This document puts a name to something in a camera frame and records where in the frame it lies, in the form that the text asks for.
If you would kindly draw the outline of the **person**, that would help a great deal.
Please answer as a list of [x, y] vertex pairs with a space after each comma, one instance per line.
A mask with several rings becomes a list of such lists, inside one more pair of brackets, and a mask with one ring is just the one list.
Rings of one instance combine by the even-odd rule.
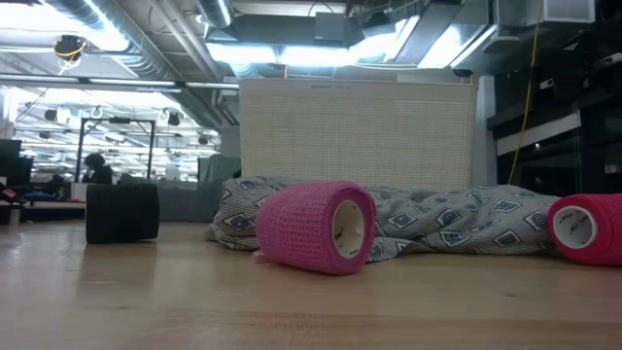
[[84, 183], [112, 185], [113, 170], [106, 164], [101, 154], [90, 154], [85, 158], [88, 173], [84, 176]]

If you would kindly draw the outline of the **grey patterned cloth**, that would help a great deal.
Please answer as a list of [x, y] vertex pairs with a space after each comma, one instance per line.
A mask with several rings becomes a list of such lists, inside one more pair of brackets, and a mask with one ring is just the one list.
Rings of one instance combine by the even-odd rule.
[[[255, 251], [259, 207], [294, 182], [287, 177], [224, 181], [206, 240]], [[450, 192], [370, 187], [368, 192], [377, 207], [368, 258], [372, 263], [413, 253], [539, 255], [555, 247], [547, 228], [547, 214], [556, 200], [550, 195], [511, 185]]]

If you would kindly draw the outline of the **black shelf unit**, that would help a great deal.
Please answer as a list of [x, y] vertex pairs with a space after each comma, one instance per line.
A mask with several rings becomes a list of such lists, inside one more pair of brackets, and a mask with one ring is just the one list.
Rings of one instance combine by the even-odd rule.
[[501, 184], [538, 193], [622, 193], [622, 34], [579, 34], [495, 76]]

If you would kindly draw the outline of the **black bandage roll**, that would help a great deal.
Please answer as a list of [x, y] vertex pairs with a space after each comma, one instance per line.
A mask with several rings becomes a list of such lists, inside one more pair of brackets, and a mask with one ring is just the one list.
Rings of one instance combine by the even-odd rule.
[[152, 184], [94, 185], [86, 190], [86, 242], [131, 243], [156, 239], [159, 197]]

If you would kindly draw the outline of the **dark background bench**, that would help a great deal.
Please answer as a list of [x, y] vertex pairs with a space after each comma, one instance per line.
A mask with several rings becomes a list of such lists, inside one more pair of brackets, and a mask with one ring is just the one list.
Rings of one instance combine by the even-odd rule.
[[79, 221], [86, 216], [81, 202], [29, 201], [10, 203], [0, 200], [0, 225]]

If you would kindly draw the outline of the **pink bandage roll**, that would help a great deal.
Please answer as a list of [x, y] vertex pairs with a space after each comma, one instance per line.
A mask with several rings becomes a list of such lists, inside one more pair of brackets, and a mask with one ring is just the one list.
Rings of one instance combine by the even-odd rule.
[[376, 204], [352, 182], [302, 183], [268, 196], [257, 215], [265, 257], [332, 275], [358, 272], [375, 236]]

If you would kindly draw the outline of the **black monitor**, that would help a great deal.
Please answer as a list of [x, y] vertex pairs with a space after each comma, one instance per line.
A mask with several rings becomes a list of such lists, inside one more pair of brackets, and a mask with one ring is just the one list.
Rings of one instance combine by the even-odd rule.
[[33, 167], [32, 157], [23, 157], [21, 141], [0, 139], [0, 178], [7, 186], [25, 186], [30, 183]]

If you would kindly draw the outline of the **grey storage bin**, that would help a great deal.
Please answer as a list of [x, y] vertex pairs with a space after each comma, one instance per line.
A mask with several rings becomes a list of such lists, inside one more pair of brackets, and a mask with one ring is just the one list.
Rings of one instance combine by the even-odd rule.
[[197, 182], [147, 180], [122, 174], [122, 184], [154, 184], [159, 197], [160, 219], [164, 222], [212, 222], [224, 194], [223, 182], [241, 169], [240, 157], [215, 154], [197, 159]]

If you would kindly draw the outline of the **red bandage roll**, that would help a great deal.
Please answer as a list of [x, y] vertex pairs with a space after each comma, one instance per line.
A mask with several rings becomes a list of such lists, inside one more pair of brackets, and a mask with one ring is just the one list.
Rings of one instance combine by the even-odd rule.
[[563, 197], [549, 210], [547, 224], [570, 261], [622, 267], [622, 193]]

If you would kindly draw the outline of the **white perforated bin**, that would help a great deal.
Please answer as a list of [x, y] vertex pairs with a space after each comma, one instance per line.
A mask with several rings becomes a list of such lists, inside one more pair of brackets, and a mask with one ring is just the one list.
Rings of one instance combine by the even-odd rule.
[[245, 80], [239, 85], [242, 173], [465, 189], [476, 101], [473, 84]]

